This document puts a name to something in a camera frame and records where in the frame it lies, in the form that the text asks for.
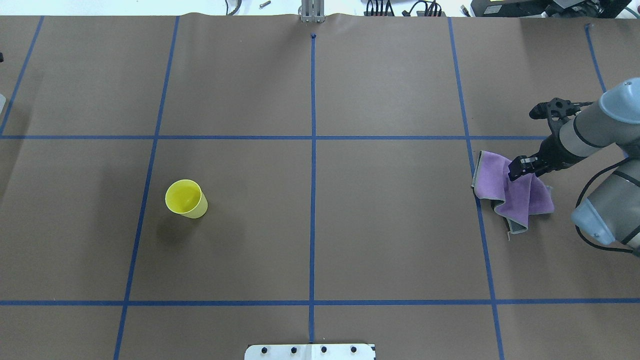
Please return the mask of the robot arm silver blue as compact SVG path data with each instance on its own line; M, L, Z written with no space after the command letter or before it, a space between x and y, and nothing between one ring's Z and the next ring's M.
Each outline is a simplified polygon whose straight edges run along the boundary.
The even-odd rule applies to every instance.
M509 180L567 170L618 148L620 158L582 182L571 213L577 235L592 248L639 256L639 78L622 80L594 101L553 98L529 116L546 120L550 134L537 152L510 162Z

